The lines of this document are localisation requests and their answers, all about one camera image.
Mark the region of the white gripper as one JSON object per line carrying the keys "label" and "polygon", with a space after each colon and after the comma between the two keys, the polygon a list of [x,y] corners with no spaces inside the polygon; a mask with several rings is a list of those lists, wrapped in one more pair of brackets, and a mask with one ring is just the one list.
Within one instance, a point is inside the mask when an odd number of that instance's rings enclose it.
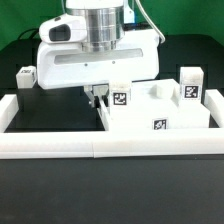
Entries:
{"label": "white gripper", "polygon": [[108,103],[109,81],[150,80],[159,73],[159,36],[152,29],[127,31],[118,39],[110,25],[91,27],[81,16],[64,14],[44,22],[39,34],[39,86],[84,86],[92,108],[99,99]]}

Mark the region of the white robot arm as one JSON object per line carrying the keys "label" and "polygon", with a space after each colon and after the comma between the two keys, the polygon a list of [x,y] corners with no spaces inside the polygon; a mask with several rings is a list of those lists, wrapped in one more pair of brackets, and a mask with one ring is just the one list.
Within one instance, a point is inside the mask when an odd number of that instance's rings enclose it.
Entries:
{"label": "white robot arm", "polygon": [[82,86],[93,104],[107,98],[112,81],[156,78],[165,41],[154,24],[135,27],[128,0],[66,0],[66,13],[42,23],[39,35],[39,86]]}

